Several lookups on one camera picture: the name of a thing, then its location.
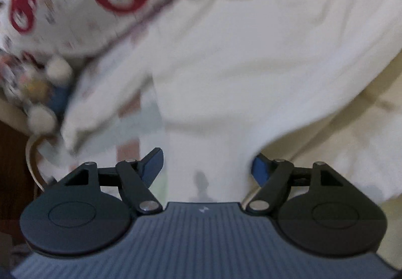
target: white sleeve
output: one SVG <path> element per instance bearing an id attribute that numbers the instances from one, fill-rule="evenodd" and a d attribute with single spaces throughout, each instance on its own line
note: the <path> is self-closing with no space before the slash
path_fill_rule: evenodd
<path id="1" fill-rule="evenodd" d="M 150 77 L 151 63 L 160 52 L 158 42 L 158 28 L 153 24 L 132 53 L 102 79 L 95 91 L 68 110 L 61 133 L 69 151 L 74 151 L 86 134 L 112 118 Z"/>

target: blue fabric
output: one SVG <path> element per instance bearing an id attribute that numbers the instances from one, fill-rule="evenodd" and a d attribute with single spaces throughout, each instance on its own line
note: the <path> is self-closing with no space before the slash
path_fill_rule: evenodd
<path id="1" fill-rule="evenodd" d="M 50 108 L 57 117 L 62 116 L 66 110 L 69 95 L 70 88 L 54 87 L 47 107 Z"/>

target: black circular pad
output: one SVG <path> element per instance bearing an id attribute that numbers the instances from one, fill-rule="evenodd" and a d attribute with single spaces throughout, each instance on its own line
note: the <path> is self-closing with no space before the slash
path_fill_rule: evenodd
<path id="1" fill-rule="evenodd" d="M 375 250 L 386 229 L 381 210 L 349 197 L 323 192 L 294 197 L 280 208 L 278 225 L 293 243 L 314 254 L 346 257 Z"/>
<path id="2" fill-rule="evenodd" d="M 130 224 L 130 210 L 122 201 L 90 185 L 51 188 L 20 219 L 27 242 L 55 256 L 99 251 L 121 238 Z"/>

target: white cable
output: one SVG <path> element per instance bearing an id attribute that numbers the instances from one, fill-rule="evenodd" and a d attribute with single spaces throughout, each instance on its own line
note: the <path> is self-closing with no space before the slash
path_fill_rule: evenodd
<path id="1" fill-rule="evenodd" d="M 43 186 L 39 183 L 39 181 L 37 180 L 37 178 L 33 174 L 32 163 L 31 163 L 32 162 L 32 160 L 31 160 L 31 150 L 32 150 L 33 145 L 39 139 L 41 139 L 41 136 L 39 136 L 39 135 L 32 135 L 28 139 L 27 145 L 25 146 L 25 160 L 27 161 L 28 169 L 29 169 L 29 172 L 31 173 L 31 176 L 32 176 L 33 180 L 35 181 L 36 185 L 38 185 L 38 187 L 42 190 L 42 192 L 44 192 L 45 189 L 43 188 Z"/>

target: beige wall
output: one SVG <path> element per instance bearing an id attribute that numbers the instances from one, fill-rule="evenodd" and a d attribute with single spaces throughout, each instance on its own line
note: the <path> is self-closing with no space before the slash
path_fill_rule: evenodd
<path id="1" fill-rule="evenodd" d="M 378 254 L 396 268 L 402 268 L 402 195 L 382 206 L 388 220 L 388 229 Z"/>
<path id="2" fill-rule="evenodd" d="M 8 103 L 3 92 L 0 94 L 0 121 L 27 135 L 30 133 L 27 125 L 27 116 L 21 109 Z"/>

